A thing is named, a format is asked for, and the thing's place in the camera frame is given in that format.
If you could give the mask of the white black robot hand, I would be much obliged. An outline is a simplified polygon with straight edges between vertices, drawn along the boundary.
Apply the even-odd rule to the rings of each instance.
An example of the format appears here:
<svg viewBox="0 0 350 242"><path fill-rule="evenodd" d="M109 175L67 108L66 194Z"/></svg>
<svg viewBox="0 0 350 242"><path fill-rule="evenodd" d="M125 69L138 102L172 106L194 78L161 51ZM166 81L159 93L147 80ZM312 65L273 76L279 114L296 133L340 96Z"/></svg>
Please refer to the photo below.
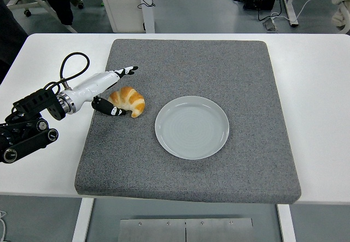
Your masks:
<svg viewBox="0 0 350 242"><path fill-rule="evenodd" d="M105 71L94 74L87 80L81 82L64 93L69 97L72 104L70 113L78 112L85 102L92 102L93 98L116 84L124 75L132 75L138 66L130 66L120 70Z"/></svg>

